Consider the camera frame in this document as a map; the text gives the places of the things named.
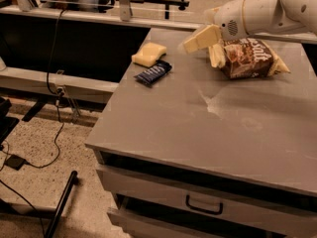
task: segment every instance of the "concrete floor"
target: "concrete floor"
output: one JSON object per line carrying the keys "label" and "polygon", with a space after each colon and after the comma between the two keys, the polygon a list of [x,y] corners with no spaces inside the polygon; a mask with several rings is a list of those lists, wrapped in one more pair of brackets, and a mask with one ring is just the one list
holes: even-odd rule
{"label": "concrete floor", "polygon": [[[181,16],[174,7],[171,20],[201,21],[201,11],[208,7],[220,5],[228,0],[190,0],[186,17]],[[163,17],[161,5],[147,5],[152,13],[144,17]],[[34,165],[44,165],[57,155],[53,143],[55,134],[61,124],[57,120],[56,108],[47,104],[30,122],[21,119],[34,104],[34,100],[8,96],[13,106],[10,116],[20,119],[19,124],[7,138],[10,146],[9,154],[16,154]],[[120,228],[113,226],[107,217],[109,206],[114,206],[112,195],[105,191],[95,172],[96,160],[92,150],[85,148],[84,142],[89,135],[99,112],[82,110],[82,116],[76,123],[71,123],[71,110],[60,109],[61,121],[64,127],[57,139],[60,156],[51,166],[35,169],[24,165],[19,171],[5,167],[0,172],[0,179],[20,192],[35,206],[56,206],[63,188],[72,171],[78,171],[79,185],[72,191],[67,202],[62,219],[54,237],[67,238],[124,238],[130,237]],[[0,153],[0,167],[5,160],[5,154]],[[0,184],[0,198],[9,202],[25,203],[20,196]],[[0,238],[2,237],[43,237],[38,218],[25,218],[0,214]]]}

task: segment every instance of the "drawer handle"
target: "drawer handle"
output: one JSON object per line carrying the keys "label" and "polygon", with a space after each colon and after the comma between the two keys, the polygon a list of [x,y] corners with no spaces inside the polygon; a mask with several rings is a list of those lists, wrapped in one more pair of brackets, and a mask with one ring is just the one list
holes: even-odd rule
{"label": "drawer handle", "polygon": [[192,209],[192,210],[196,210],[196,211],[200,211],[203,213],[207,213],[207,214],[211,214],[211,215],[220,215],[224,209],[224,205],[222,202],[219,203],[219,210],[218,211],[212,211],[212,210],[206,210],[206,209],[202,209],[202,208],[198,208],[195,206],[190,205],[189,203],[189,194],[186,196],[186,205],[188,208]]}

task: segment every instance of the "power adapter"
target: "power adapter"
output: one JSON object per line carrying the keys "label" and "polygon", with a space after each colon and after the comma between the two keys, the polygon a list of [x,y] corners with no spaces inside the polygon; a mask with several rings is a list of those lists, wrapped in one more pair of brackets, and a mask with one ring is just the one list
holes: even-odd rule
{"label": "power adapter", "polygon": [[25,159],[23,159],[17,155],[11,155],[8,158],[8,160],[5,162],[5,165],[17,171],[25,163],[26,163]]}

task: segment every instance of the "dark blue snack bar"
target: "dark blue snack bar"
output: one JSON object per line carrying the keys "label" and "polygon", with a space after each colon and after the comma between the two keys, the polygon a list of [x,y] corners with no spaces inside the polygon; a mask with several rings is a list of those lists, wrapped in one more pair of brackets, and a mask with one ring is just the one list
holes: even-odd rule
{"label": "dark blue snack bar", "polygon": [[151,85],[165,76],[170,70],[171,65],[159,59],[155,65],[136,75],[135,78],[146,85]]}

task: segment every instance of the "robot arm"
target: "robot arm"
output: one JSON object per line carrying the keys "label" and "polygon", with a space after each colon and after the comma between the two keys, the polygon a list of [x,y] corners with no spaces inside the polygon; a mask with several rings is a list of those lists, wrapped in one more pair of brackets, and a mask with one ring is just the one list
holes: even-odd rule
{"label": "robot arm", "polygon": [[225,40],[267,32],[317,33],[317,0],[234,0],[205,12]]}

